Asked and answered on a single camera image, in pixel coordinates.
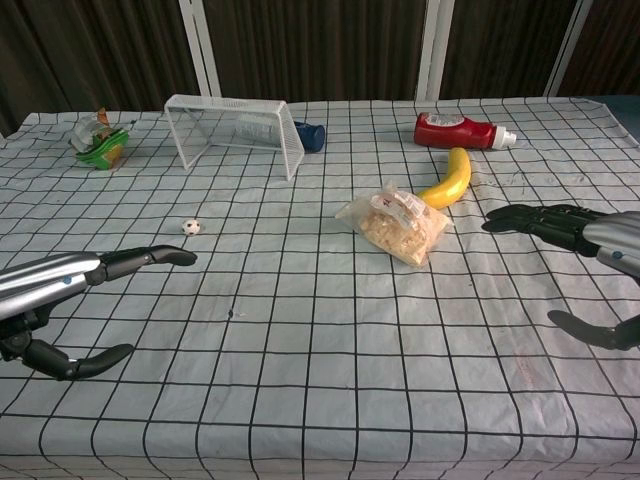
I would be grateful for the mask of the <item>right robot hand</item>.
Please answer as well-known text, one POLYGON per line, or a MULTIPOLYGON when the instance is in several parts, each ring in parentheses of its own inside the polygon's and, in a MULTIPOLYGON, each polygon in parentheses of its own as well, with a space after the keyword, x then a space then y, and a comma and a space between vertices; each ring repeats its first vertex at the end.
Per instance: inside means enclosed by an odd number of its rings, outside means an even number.
MULTIPOLYGON (((489 212, 482 229, 489 233, 520 232, 595 258, 619 273, 639 280, 639 213, 603 213, 567 204, 527 206, 513 204, 489 212)), ((589 324, 559 310, 549 320, 573 338, 607 350, 628 351, 639 345, 639 317, 615 327, 589 324)))

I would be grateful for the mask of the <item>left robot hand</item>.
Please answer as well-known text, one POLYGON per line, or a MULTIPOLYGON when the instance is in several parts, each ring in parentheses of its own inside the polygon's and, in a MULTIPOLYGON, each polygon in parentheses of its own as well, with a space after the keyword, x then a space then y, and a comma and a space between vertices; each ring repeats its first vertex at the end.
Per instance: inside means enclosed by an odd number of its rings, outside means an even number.
POLYGON ((119 344, 94 357, 72 359, 53 345, 33 337, 48 325, 54 308, 91 286, 136 273, 154 264, 191 266, 197 255, 159 245, 103 254, 72 252, 48 256, 1 272, 1 358, 19 359, 59 381, 92 378, 114 367, 134 351, 119 344))

